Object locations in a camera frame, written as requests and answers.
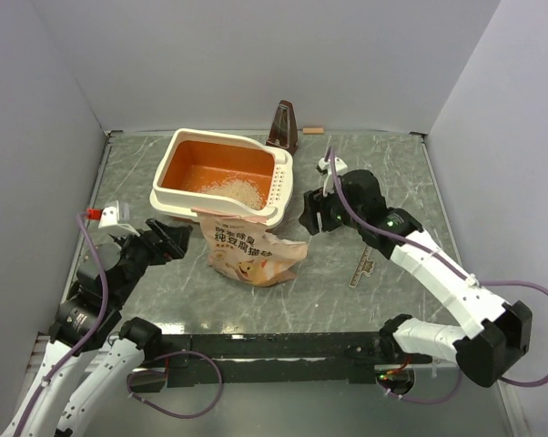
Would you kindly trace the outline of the peach cat litter bag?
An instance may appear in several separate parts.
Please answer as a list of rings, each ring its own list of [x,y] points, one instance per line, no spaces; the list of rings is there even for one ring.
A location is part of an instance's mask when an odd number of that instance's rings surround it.
[[[197,212],[208,243],[208,265],[223,276],[254,287],[295,279],[293,266],[303,261],[309,244],[281,239],[256,217]]]

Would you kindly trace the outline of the white orange litter box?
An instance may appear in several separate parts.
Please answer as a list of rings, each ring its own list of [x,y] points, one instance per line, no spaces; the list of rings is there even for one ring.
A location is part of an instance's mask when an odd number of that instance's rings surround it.
[[[243,182],[258,205],[211,189]],[[181,128],[171,138],[153,178],[149,202],[161,214],[198,221],[198,211],[255,218],[268,228],[284,217],[293,192],[293,158],[249,137]]]

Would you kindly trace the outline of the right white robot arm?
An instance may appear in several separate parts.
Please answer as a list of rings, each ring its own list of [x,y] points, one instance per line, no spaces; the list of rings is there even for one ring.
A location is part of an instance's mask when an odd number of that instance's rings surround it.
[[[469,276],[409,212],[387,206],[369,170],[334,177],[304,195],[299,223],[316,235],[341,226],[358,231],[367,246],[410,273],[454,317],[455,325],[401,314],[381,329],[380,350],[390,362],[409,354],[456,363],[472,382],[490,387],[529,349],[533,314],[492,293]]]

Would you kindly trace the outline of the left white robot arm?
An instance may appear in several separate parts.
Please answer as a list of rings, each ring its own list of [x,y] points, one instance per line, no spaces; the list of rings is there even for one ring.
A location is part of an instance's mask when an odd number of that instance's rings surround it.
[[[192,228],[153,218],[146,224],[146,229],[115,225],[104,244],[85,238],[88,253],[57,310],[44,357],[6,436],[82,435],[114,385],[138,365],[161,358],[160,328],[140,318],[123,322],[121,310],[148,268],[184,258]]]

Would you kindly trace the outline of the clean litter pile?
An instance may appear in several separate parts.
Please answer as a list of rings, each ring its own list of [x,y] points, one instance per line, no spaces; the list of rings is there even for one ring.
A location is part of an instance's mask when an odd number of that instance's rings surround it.
[[[202,194],[232,198],[245,206],[259,210],[263,206],[263,196],[259,187],[250,181],[229,178],[225,181],[214,182],[199,190]]]

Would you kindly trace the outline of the wooden ruler with crown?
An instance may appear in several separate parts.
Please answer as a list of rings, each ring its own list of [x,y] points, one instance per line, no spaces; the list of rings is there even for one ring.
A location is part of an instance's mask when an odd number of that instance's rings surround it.
[[[375,261],[372,258],[373,248],[367,246],[361,253],[359,261],[350,278],[349,287],[355,289],[362,277],[369,277],[375,268]]]

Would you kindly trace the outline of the small wooden block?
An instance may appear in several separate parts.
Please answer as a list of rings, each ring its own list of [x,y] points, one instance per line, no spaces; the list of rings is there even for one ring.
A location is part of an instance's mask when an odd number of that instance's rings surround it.
[[[304,135],[323,135],[325,130],[323,127],[304,127],[302,133]]]

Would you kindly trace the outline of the brown wooden metronome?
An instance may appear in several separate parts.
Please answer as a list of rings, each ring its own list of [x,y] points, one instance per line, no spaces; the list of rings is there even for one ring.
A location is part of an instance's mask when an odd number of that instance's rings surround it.
[[[266,145],[286,150],[292,156],[299,145],[299,136],[293,105],[288,100],[280,100],[270,126]]]

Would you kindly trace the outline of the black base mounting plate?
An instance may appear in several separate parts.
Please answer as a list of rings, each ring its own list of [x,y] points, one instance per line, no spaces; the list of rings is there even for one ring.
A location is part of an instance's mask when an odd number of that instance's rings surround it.
[[[373,384],[379,371],[429,364],[378,332],[173,334],[160,356],[144,363],[162,370],[169,388],[198,384],[347,381]]]

